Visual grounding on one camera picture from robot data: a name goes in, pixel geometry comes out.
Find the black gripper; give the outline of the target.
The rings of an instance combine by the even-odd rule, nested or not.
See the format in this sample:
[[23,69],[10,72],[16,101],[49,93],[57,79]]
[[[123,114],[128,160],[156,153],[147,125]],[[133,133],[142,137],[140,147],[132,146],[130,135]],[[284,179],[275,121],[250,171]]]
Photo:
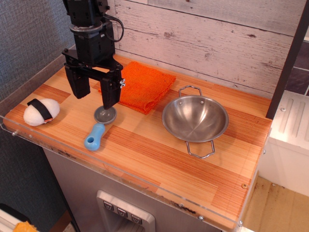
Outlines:
[[[65,71],[74,96],[81,99],[90,93],[89,79],[100,79],[104,109],[110,109],[120,101],[121,70],[113,56],[114,44],[119,42],[113,34],[112,19],[73,20],[70,30],[74,34],[76,49],[63,50],[66,57]],[[93,67],[108,69],[101,76]]]

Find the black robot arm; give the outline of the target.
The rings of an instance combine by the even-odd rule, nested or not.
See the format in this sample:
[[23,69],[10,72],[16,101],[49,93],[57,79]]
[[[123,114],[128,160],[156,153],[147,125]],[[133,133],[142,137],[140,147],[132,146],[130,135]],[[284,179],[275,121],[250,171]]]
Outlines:
[[114,59],[115,43],[113,21],[106,0],[65,0],[70,16],[70,30],[74,34],[75,49],[64,49],[65,71],[76,98],[90,93],[89,80],[100,83],[103,106],[110,109],[120,101],[125,86],[121,71],[123,66]]

